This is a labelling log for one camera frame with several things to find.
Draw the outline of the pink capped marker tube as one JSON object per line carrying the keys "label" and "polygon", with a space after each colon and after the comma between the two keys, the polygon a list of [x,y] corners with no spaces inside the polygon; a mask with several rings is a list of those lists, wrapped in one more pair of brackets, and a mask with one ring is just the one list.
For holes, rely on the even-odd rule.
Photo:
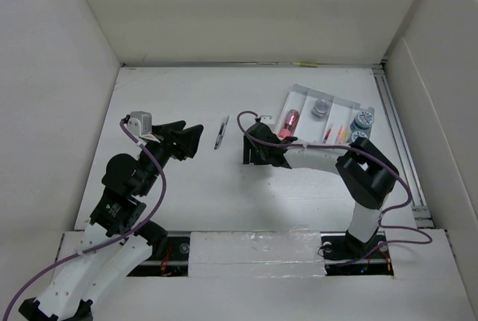
{"label": "pink capped marker tube", "polygon": [[300,113],[298,110],[291,109],[286,113],[284,122],[278,133],[279,138],[292,137],[298,124]]}

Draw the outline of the white compartment tray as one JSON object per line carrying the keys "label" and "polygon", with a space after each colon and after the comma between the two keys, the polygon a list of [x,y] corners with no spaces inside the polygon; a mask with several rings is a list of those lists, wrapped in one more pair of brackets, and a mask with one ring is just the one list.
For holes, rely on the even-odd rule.
{"label": "white compartment tray", "polygon": [[370,137],[375,109],[358,102],[295,84],[274,133],[312,144],[344,145]]}

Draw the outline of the red gel pen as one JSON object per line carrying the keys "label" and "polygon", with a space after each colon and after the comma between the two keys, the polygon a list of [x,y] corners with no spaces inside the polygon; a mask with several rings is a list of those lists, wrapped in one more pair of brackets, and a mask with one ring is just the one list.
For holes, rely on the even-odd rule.
{"label": "red gel pen", "polygon": [[327,141],[328,141],[328,139],[329,139],[329,136],[330,136],[330,134],[332,133],[333,127],[334,127],[334,125],[333,125],[332,123],[327,126],[326,132],[325,132],[325,134],[324,134],[324,136],[323,136],[322,144],[327,144]]}

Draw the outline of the clear paperclip jar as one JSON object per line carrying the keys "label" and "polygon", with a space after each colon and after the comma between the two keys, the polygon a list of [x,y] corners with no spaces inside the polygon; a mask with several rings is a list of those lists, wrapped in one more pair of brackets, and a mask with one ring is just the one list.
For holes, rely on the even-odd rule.
{"label": "clear paperclip jar", "polygon": [[314,102],[311,114],[317,118],[325,118],[331,109],[331,102],[325,99],[318,99]]}

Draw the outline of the blue round jar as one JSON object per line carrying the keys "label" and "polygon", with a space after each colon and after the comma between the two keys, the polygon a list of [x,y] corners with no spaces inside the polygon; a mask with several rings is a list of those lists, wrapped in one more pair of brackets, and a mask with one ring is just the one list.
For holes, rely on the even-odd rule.
{"label": "blue round jar", "polygon": [[354,131],[350,135],[350,142],[354,143],[358,138],[368,139],[369,135],[367,133],[365,133],[364,131]]}
{"label": "blue round jar", "polygon": [[360,110],[351,122],[352,131],[368,131],[375,122],[374,114],[367,110]]}

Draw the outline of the black gel pen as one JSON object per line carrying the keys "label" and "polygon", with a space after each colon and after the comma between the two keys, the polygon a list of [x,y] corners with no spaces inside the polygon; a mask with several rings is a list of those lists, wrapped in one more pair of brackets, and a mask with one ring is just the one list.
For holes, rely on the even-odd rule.
{"label": "black gel pen", "polygon": [[228,124],[229,124],[229,116],[225,116],[224,118],[222,118],[220,123],[220,129],[218,131],[217,138],[214,143],[214,150],[218,150],[219,147],[221,146]]}

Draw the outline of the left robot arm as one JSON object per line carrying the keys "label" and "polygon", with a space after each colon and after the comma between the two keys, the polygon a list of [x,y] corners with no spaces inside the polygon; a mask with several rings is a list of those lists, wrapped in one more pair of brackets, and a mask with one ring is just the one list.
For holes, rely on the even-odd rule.
{"label": "left robot arm", "polygon": [[129,114],[120,127],[140,154],[136,158],[117,154],[108,161],[102,197],[89,216],[77,252],[56,262],[62,268],[57,277],[39,296],[19,306],[27,320],[92,320],[135,267],[165,253],[168,233],[149,216],[141,216],[146,204],[140,198],[156,181],[166,187],[164,167],[169,159],[195,156],[204,128],[187,127],[183,120],[136,128],[138,120]]}

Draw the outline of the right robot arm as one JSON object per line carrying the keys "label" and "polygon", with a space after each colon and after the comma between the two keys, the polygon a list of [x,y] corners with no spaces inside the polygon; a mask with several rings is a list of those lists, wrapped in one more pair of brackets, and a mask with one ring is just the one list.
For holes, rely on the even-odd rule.
{"label": "right robot arm", "polygon": [[379,218],[399,172],[366,137],[349,145],[307,145],[296,137],[279,139],[260,122],[243,132],[243,163],[285,169],[313,169],[340,176],[355,205],[343,237],[323,247],[324,258],[351,261],[372,249]]}

